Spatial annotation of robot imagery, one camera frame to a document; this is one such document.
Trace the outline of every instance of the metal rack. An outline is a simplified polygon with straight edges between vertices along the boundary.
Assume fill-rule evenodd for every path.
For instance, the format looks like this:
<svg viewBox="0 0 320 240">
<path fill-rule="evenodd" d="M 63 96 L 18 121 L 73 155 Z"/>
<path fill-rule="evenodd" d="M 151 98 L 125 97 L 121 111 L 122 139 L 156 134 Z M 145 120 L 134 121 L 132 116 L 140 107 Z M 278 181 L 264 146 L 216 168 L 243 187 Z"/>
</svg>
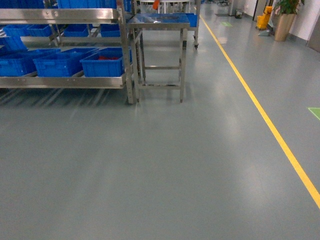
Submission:
<svg viewBox="0 0 320 240">
<path fill-rule="evenodd" d="M 38 77 L 30 73 L 19 77 L 0 77 L 0 88 L 91 88 L 123 89 L 126 87 L 128 103 L 135 102 L 129 40 L 126 29 L 124 1 L 117 0 L 117 9 L 0 9 L 0 24 L 106 24 L 119 23 L 120 36 L 99 38 L 99 43 L 116 43 L 122 46 L 124 74 L 119 77 L 85 77 L 83 71 L 72 77 Z M 70 39 L 72 42 L 93 42 L 93 37 Z"/>
<path fill-rule="evenodd" d="M 178 22 L 165 22 L 163 19 L 180 18 Z M 180 90 L 180 102 L 184 99 L 185 90 L 185 72 L 186 72 L 186 50 L 187 50 L 187 35 L 190 23 L 186 16 L 181 14 L 137 14 L 130 22 L 131 49 L 133 59 L 133 74 L 135 85 L 135 96 L 137 101 L 140 101 L 140 90 L 144 89 L 165 89 L 165 90 Z M 150 30 L 178 30 L 180 31 L 180 56 L 179 63 L 176 66 L 145 66 L 144 44 L 143 44 L 143 29 Z M 146 82 L 146 70 L 178 70 L 178 82 L 175 84 L 148 84 Z"/>
</svg>

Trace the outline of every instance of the stainless steel table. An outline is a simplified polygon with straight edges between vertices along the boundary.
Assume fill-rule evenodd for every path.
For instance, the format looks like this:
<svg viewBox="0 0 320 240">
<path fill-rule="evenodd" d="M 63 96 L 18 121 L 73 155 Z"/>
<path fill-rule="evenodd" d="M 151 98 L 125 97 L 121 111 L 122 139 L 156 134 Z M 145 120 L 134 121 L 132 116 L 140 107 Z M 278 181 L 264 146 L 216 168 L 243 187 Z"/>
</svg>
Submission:
<svg viewBox="0 0 320 240">
<path fill-rule="evenodd" d="M 187 35 L 190 27 L 185 14 L 136 14 L 128 23 L 131 35 L 133 75 L 135 96 L 140 101 L 140 90 L 167 89 L 180 90 L 180 102 L 183 102 L 185 90 Z M 178 30 L 180 31 L 180 56 L 176 66 L 146 66 L 143 43 L 144 30 Z M 176 84 L 148 84 L 146 70 L 179 70 Z"/>
</svg>

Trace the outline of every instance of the red object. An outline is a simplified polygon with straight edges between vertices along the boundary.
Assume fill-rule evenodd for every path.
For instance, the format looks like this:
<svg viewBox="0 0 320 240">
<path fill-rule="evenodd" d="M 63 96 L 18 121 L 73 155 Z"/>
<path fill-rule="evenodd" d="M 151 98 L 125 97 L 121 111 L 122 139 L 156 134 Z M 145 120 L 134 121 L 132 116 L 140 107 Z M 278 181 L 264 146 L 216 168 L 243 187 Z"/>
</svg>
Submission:
<svg viewBox="0 0 320 240">
<path fill-rule="evenodd" d="M 160 3 L 160 0 L 155 0 L 154 3 L 153 3 L 153 5 L 152 5 L 152 8 L 153 8 L 154 10 L 157 10 L 158 7 L 159 7 L 159 3 Z"/>
<path fill-rule="evenodd" d="M 106 56 L 99 56 L 98 60 L 118 60 L 119 58 L 116 56 L 113 57 L 106 57 Z"/>
</svg>

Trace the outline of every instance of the white wall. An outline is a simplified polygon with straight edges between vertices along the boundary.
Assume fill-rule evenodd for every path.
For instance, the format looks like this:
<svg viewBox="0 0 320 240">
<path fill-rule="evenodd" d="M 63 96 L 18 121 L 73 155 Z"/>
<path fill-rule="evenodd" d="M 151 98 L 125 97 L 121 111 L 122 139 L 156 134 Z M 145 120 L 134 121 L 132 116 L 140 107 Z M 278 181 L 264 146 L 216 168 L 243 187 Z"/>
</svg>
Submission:
<svg viewBox="0 0 320 240">
<path fill-rule="evenodd" d="M 290 33 L 309 41 L 319 15 L 320 0 L 305 0 L 305 5 L 301 5 L 290 29 Z"/>
<path fill-rule="evenodd" d="M 246 14 L 253 17 L 253 15 L 255 14 L 256 4 L 257 0 L 246 0 L 244 5 Z"/>
</svg>

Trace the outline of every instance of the plant pot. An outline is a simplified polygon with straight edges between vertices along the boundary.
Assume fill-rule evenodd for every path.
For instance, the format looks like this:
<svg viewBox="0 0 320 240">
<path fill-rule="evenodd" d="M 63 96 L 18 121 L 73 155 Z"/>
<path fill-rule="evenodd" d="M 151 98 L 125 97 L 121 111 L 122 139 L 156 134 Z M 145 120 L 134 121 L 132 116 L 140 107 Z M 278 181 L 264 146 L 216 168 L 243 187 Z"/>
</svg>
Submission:
<svg viewBox="0 0 320 240">
<path fill-rule="evenodd" d="M 275 30 L 274 40 L 284 42 L 289 34 L 296 14 L 282 14 Z"/>
</svg>

